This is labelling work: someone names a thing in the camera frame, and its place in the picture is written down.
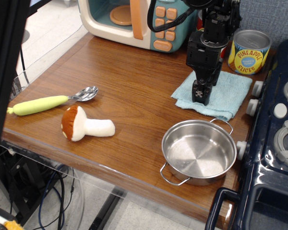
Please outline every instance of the navy blue stove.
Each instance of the navy blue stove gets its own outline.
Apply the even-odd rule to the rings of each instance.
[[[207,230],[215,227],[224,200],[235,203],[230,229],[288,230],[288,40],[278,47],[265,82],[258,83],[258,103],[248,107],[254,124],[243,152],[239,190],[218,190]]]

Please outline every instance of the white knob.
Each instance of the white knob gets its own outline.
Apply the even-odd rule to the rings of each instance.
[[[246,149],[246,141],[237,141],[237,160],[241,161],[242,158],[243,158],[243,155],[244,155],[244,152],[245,152],[245,149]]]
[[[287,107],[283,103],[278,103],[273,110],[273,114],[276,118],[282,119],[287,114]]]
[[[261,80],[257,80],[254,84],[252,95],[255,97],[259,97],[261,90],[263,88],[264,82]]]
[[[254,116],[256,112],[256,108],[258,105],[258,100],[257,99],[250,99],[250,102],[248,104],[248,107],[246,109],[246,114],[250,116]]]

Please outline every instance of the can lid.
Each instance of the can lid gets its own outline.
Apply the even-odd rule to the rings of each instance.
[[[241,30],[235,33],[234,42],[246,49],[266,49],[272,44],[270,36],[258,30]]]

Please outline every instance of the plush mushroom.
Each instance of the plush mushroom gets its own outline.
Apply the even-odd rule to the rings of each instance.
[[[115,134],[115,126],[111,120],[87,119],[85,111],[78,105],[65,111],[61,128],[63,135],[72,141],[79,141],[85,135],[110,137]]]

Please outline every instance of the metal spoon head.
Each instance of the metal spoon head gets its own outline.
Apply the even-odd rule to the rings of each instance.
[[[69,96],[68,99],[74,99],[79,102],[85,102],[95,97],[97,92],[98,88],[96,86],[86,87],[85,89],[80,90],[74,96]]]

